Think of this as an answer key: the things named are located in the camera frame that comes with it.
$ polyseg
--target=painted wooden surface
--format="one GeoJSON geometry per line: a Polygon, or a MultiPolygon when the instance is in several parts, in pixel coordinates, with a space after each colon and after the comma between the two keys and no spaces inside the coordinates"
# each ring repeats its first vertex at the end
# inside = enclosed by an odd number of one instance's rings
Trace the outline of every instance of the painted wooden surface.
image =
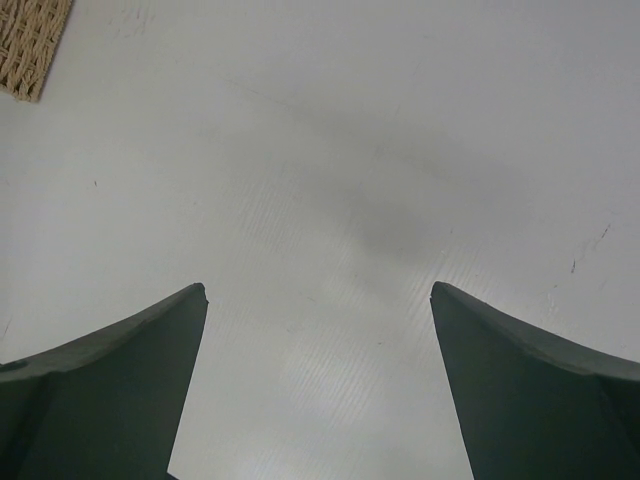
{"type": "Polygon", "coordinates": [[[436,280],[640,360],[640,12],[76,0],[0,97],[0,362],[201,281],[183,479],[469,479],[436,280]]]}

